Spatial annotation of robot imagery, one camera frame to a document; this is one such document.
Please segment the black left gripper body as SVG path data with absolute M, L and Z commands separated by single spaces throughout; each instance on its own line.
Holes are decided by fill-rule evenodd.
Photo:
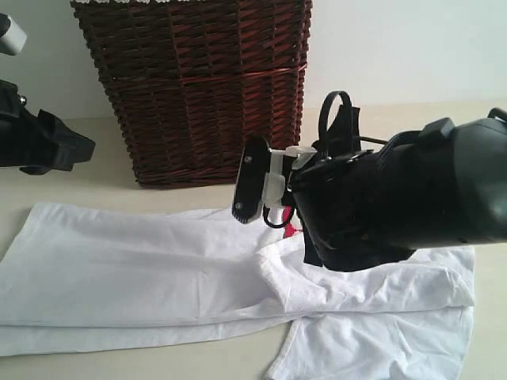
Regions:
M 1 167 L 46 174 L 51 170 L 51 142 L 25 105 L 17 85 L 1 80 Z

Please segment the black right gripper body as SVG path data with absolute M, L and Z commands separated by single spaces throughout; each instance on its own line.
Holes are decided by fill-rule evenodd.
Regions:
M 335 158 L 312 159 L 289 181 L 303 224 L 308 264 L 336 272 L 357 272 L 407 260 L 414 251 L 391 245 L 376 222 L 379 170 L 366 150 Z

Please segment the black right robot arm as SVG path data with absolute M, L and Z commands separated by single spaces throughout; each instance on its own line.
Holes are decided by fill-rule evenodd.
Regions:
M 355 272 L 416 250 L 506 239 L 506 113 L 449 118 L 361 146 L 339 112 L 289 181 L 307 264 Z

